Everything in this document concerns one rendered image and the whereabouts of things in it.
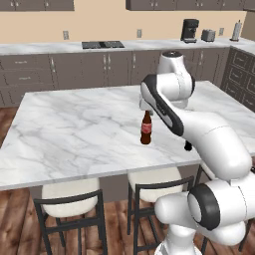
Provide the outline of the black hob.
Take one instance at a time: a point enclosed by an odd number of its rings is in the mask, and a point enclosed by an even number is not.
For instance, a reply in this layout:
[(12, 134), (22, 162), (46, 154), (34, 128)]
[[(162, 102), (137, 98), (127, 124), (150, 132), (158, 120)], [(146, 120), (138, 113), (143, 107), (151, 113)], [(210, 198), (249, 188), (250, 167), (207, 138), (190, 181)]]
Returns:
[(120, 49), (125, 46), (121, 41), (90, 41), (82, 42), (83, 49)]

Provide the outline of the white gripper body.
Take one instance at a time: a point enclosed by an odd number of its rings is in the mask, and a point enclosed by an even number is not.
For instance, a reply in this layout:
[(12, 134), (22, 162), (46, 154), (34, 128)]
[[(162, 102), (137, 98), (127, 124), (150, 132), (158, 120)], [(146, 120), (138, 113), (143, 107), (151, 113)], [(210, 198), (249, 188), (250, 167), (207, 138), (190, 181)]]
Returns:
[(153, 108), (143, 99), (142, 96), (139, 96), (139, 108), (142, 111), (149, 111), (149, 114), (153, 115)]

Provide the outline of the large brown cola bottle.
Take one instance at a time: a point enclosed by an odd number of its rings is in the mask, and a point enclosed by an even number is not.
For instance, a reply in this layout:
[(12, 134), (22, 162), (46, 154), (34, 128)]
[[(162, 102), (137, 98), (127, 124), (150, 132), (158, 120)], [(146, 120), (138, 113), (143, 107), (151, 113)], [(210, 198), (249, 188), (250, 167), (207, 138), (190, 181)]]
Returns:
[(141, 123), (141, 130), (140, 130), (140, 142), (142, 144), (150, 144), (151, 141), (151, 118), (149, 111), (146, 111)]

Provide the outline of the paper towel holder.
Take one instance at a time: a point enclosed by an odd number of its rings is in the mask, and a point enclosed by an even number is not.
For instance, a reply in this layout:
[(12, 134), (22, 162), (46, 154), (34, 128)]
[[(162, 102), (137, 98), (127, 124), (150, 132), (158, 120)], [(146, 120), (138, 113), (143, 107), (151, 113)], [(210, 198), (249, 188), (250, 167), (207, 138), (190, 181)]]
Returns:
[(234, 30), (233, 30), (233, 33), (232, 33), (232, 37), (229, 39), (230, 41), (232, 41), (232, 42), (238, 42), (239, 41), (239, 35), (240, 35), (241, 27), (242, 27), (242, 23), (239, 20), (237, 23), (235, 23)]

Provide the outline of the grey toaster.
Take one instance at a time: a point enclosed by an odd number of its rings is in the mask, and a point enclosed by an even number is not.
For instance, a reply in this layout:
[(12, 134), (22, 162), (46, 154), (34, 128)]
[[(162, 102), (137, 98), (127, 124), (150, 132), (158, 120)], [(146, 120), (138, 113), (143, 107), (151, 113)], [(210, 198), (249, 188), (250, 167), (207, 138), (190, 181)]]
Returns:
[(213, 42), (215, 40), (215, 31), (204, 29), (201, 34), (201, 40), (205, 42)]

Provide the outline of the brown drawer cabinet run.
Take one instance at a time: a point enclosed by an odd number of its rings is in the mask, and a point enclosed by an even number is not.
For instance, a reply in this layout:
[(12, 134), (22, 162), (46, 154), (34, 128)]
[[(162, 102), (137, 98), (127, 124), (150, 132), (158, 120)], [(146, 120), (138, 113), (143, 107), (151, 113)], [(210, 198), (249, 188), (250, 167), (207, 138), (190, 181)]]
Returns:
[(255, 56), (231, 47), (220, 89), (255, 113)]

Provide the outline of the brown base cupboard run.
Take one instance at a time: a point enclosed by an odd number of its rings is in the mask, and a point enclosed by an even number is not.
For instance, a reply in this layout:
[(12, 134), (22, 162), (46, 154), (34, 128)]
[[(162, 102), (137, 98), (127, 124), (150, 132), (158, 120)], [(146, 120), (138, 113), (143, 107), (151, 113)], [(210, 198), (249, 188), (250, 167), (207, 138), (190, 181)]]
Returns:
[(27, 92), (137, 85), (155, 74), (160, 50), (0, 56), (0, 108)]

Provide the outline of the black coffee machine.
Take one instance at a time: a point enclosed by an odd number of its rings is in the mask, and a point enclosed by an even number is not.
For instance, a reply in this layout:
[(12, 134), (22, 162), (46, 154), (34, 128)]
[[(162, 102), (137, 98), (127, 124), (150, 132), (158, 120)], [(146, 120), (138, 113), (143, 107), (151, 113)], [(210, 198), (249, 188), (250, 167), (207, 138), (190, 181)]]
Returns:
[(198, 25), (199, 21), (197, 19), (184, 19), (180, 40), (184, 43), (195, 43), (195, 33)]

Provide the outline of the brown wall cupboard run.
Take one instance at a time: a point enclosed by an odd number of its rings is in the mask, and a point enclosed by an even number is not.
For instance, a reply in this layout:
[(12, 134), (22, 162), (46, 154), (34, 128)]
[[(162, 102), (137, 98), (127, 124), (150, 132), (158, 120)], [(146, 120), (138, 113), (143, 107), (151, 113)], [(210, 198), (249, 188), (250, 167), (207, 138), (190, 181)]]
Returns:
[(129, 11), (250, 11), (255, 0), (126, 0)]
[(0, 12), (74, 10), (74, 0), (0, 0)]

